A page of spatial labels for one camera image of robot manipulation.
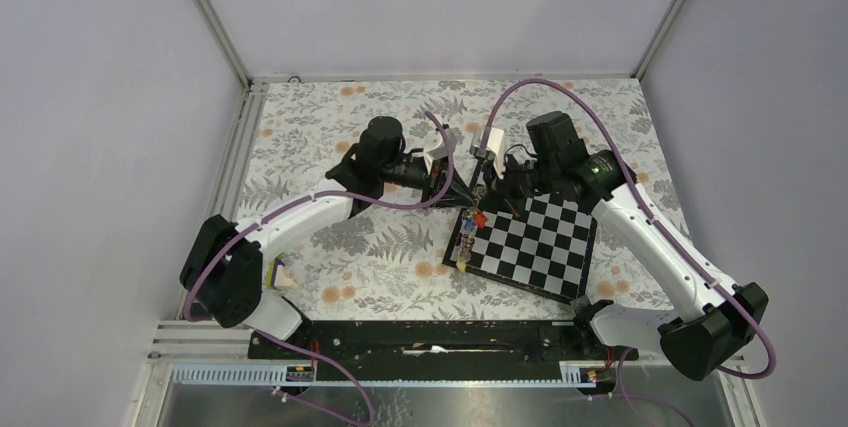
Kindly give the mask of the red key tag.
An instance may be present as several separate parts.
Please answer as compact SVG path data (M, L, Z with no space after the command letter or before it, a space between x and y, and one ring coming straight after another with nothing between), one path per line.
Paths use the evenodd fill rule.
M486 227L488 222L488 217L482 211L475 212L471 219L473 220L477 229L483 229Z

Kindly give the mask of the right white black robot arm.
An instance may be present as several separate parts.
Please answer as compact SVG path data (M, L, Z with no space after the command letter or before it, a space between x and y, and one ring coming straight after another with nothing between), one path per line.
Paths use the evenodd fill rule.
M755 282L742 285L707 260L656 211L635 174L613 151L589 153L571 118L550 112L526 125L533 150L520 162L504 132L481 128L470 152L483 161L486 201L518 213L526 199L558 194L622 242L661 287L668 313L598 301L579 313L575 349L597 359L612 346L663 355L679 373L700 381L756 335L769 303Z

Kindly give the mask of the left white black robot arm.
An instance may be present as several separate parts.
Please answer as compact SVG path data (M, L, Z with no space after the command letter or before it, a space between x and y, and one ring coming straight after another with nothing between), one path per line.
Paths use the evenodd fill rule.
M183 316L199 304L223 328L246 326L272 336L288 358L309 348L306 316L280 293L284 281L275 259L315 232L357 216L371 206L398 209L383 200L385 187L420 192L413 209L469 207L473 194L456 171L456 140L435 124L422 146L408 148L399 120L373 118L359 139L315 187L276 207L239 221L216 214L203 222L179 275L187 295Z

